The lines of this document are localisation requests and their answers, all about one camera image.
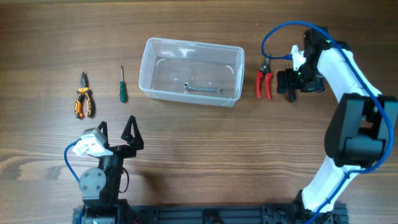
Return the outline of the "red handled wire cutters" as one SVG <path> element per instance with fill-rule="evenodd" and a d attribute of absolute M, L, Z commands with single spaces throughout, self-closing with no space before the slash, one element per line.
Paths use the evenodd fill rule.
<path fill-rule="evenodd" d="M 269 100 L 271 95 L 271 80 L 273 73 L 271 72 L 271 60 L 266 58 L 256 76 L 256 95 L 258 99 L 262 99 L 262 86 L 265 85 L 265 94 Z"/>

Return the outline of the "orange black pliers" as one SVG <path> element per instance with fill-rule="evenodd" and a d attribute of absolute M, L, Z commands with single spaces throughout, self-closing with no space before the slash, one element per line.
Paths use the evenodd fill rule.
<path fill-rule="evenodd" d="M 74 111 L 75 117 L 82 119 L 84 116 L 93 118 L 95 116 L 95 103 L 92 97 L 92 91 L 89 88 L 87 75 L 82 72 L 80 79 L 80 87 L 77 90 L 77 98 L 75 101 Z M 87 111 L 83 113 L 83 103 L 86 102 Z"/>

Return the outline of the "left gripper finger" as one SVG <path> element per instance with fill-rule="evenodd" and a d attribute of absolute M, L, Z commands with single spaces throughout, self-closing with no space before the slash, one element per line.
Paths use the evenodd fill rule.
<path fill-rule="evenodd" d="M 141 150 L 144 148 L 144 141 L 139 132 L 135 116 L 130 115 L 121 135 L 121 139 L 126 141 L 127 144 L 135 150 Z"/>
<path fill-rule="evenodd" d="M 108 126 L 107 126 L 107 122 L 105 122 L 105 121 L 100 122 L 100 124 L 98 125 L 98 129 L 100 130 L 100 132 L 104 136 L 104 139 L 105 139 L 104 146 L 108 146 Z"/>

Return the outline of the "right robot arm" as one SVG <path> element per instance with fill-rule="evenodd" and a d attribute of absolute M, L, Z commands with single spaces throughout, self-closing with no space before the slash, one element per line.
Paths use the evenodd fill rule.
<path fill-rule="evenodd" d="M 346 42 L 333 42 L 325 27 L 303 35 L 304 50 L 292 47 L 293 67 L 277 73 L 277 92 L 295 102 L 297 90 L 323 92 L 328 82 L 338 106 L 326 130 L 326 157 L 313 180 L 290 204 L 289 219 L 321 223 L 359 174 L 386 159 L 393 144 L 397 99 L 374 88 L 355 64 Z"/>

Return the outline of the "silver L socket wrench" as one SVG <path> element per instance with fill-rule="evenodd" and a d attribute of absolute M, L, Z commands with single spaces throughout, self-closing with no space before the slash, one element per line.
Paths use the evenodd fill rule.
<path fill-rule="evenodd" d="M 184 88 L 187 91 L 203 91 L 203 92 L 219 93 L 219 94 L 222 94 L 223 92 L 223 89 L 200 88 L 200 87 L 190 86 L 188 82 L 184 83 Z"/>

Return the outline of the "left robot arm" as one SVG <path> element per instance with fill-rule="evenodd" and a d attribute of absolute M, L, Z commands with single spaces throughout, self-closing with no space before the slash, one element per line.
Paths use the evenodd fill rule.
<path fill-rule="evenodd" d="M 125 192 L 120 190 L 121 177 L 128 174 L 123 162 L 136 157 L 137 151 L 144 148 L 133 115 L 129 117 L 121 139 L 126 143 L 110 146 L 107 123 L 103 121 L 98 127 L 85 130 L 73 148 L 78 156 L 87 153 L 98 159 L 98 166 L 84 171 L 79 178 L 83 206 L 76 212 L 73 223 L 139 223 L 139 217 L 127 200 L 119 198 L 119 194 Z"/>

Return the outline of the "black red screwdriver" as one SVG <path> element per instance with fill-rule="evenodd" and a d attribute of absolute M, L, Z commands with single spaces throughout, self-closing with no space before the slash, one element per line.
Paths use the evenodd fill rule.
<path fill-rule="evenodd" d="M 292 75 L 294 70 L 291 68 L 290 63 L 286 62 L 285 63 L 285 71 L 286 71 L 286 77 L 287 77 L 287 91 L 288 91 L 288 100 L 291 103 L 296 102 L 296 94 L 295 94 L 295 89 L 294 89 L 294 81 L 292 79 Z"/>

